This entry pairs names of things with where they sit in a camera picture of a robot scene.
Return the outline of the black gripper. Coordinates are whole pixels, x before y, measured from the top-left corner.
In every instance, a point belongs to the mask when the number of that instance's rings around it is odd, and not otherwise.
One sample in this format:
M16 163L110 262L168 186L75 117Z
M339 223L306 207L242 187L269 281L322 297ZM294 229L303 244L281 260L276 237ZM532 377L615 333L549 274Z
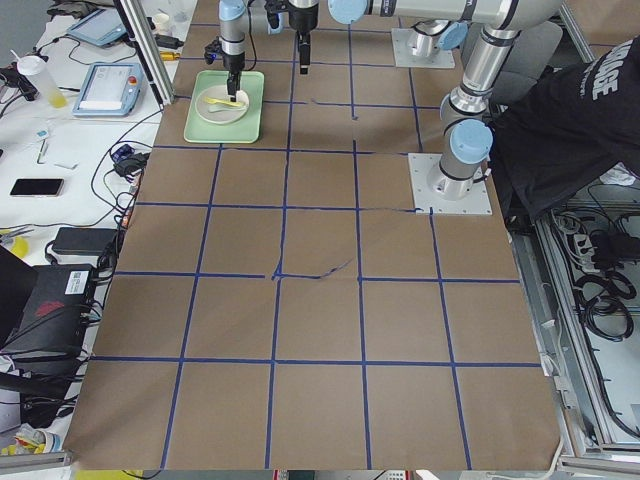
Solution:
M318 25L319 7L298 7L290 4L288 7L289 25L298 32L299 72L301 75L309 73L311 61L311 31Z
M227 78L227 94L232 102L237 100L240 90L241 72L245 69L245 52L239 54L222 53L223 65L229 73Z

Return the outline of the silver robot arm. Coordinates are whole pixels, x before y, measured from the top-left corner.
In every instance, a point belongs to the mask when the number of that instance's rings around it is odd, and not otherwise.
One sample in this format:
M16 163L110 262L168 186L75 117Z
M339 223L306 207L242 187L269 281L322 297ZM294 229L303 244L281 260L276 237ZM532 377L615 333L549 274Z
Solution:
M271 1L222 0L218 5L218 19L221 55L228 72L227 94L235 101L245 69L245 37L249 33L280 33L284 14L273 7Z
M460 84L440 108L445 149L427 175L436 195L457 201L467 196L474 175L493 143L481 122L495 80L520 32L535 27L557 12L559 1L330 1L329 11L339 23L350 25L365 15L415 17L421 20L467 21L481 24Z

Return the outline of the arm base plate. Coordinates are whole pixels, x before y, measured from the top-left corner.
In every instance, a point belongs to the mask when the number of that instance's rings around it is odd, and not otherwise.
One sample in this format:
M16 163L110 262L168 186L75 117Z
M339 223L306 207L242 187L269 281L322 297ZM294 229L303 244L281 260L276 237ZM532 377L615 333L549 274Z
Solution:
M395 66L400 68L453 69L455 60L450 50L437 46L435 36L414 29L391 30Z

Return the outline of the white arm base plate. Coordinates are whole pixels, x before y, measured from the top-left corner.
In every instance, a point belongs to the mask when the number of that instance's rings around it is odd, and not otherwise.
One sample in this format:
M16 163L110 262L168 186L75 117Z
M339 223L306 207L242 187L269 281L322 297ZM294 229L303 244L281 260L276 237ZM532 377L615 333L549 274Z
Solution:
M492 214L482 168L466 180L453 180L440 169L440 154L410 153L408 165L414 210L418 214Z

